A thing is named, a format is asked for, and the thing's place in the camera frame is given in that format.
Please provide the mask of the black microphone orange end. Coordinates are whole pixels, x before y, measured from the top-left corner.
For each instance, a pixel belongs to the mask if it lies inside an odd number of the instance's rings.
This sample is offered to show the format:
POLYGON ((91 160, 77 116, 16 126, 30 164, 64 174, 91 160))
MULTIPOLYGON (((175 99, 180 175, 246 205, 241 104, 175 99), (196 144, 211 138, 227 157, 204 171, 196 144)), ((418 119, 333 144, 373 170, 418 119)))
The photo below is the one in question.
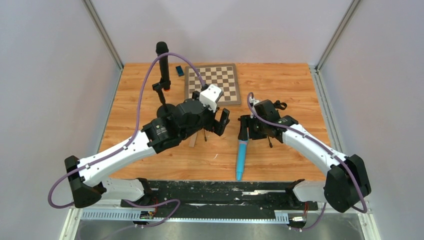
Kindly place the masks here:
MULTIPOLYGON (((168 45, 164 41, 159 41, 156 44, 155 50, 157 56, 163 55, 169 52, 168 45)), ((169 73, 169 61, 168 56, 163 56, 159 59, 160 68, 160 84, 165 91, 169 91, 171 88, 170 73, 169 73)))

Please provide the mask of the black round-base mic stand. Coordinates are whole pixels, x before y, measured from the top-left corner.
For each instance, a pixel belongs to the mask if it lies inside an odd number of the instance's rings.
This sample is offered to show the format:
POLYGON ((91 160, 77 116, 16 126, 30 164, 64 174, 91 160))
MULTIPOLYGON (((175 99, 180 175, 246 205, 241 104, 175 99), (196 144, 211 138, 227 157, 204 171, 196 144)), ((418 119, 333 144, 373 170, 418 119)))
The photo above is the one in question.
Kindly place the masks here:
POLYGON ((163 90, 169 91, 171 86, 170 80, 160 79, 159 82, 152 85, 152 89, 157 93, 161 106, 156 111, 156 116, 158 118, 164 117, 166 114, 173 112, 176 109, 176 106, 170 103, 166 103, 165 95, 163 90))

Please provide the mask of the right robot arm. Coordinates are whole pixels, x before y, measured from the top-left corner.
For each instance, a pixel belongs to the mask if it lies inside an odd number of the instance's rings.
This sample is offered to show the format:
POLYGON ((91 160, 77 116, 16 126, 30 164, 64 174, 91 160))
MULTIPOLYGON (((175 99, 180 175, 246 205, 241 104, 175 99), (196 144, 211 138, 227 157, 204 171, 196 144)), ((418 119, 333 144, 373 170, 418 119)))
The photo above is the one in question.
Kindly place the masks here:
POLYGON ((325 181, 299 179, 293 182, 286 192, 295 200, 327 203, 340 213, 349 209, 368 211, 365 197, 372 190, 360 156, 348 156, 332 149, 290 115, 280 116, 278 109, 286 107, 283 102, 260 101, 249 94, 247 106, 250 114, 239 118, 236 180, 240 181, 243 176, 248 141, 274 138, 299 152, 326 176, 325 181))

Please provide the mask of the blue microphone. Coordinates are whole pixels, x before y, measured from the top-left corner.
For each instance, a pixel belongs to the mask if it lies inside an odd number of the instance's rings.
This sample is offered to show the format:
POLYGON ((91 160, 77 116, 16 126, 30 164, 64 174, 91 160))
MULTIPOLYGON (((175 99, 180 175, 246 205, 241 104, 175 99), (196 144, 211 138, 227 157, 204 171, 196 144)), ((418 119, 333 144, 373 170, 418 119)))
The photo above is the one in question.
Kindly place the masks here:
POLYGON ((245 161, 247 154, 247 140, 238 141, 237 157, 236 157, 236 167, 235 167, 235 178, 237 181, 241 181, 245 169, 245 161))

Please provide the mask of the black clip tripod mic stand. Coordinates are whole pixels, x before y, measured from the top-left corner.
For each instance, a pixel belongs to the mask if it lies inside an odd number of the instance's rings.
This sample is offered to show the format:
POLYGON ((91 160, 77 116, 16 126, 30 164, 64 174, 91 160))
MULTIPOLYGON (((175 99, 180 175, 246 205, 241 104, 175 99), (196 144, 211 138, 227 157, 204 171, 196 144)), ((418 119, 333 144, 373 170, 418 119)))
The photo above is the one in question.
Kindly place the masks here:
MULTIPOLYGON (((280 109, 280 110, 283 110, 284 111, 287 108, 288 105, 285 102, 281 102, 280 100, 276 100, 273 103, 273 106, 276 109, 280 109)), ((273 144, 271 143, 271 139, 270 139, 270 136, 269 135, 267 136, 267 140, 268 140, 268 143, 269 143, 269 147, 270 148, 273 148, 273 144)))

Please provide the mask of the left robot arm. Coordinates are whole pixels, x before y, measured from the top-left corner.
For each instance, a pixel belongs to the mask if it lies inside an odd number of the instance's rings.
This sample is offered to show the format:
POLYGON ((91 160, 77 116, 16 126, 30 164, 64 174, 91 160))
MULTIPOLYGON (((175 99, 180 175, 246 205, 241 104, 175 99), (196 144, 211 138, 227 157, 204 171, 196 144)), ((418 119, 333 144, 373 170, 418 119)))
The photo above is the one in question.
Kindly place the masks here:
POLYGON ((230 111, 224 108, 216 120, 216 112, 209 106, 189 98, 144 125, 135 136, 103 152, 82 159, 74 155, 66 158, 74 206, 86 208, 100 200, 143 201, 145 195, 151 194, 146 179, 115 179, 110 175, 135 161, 176 147, 200 130, 221 136, 229 116, 230 111))

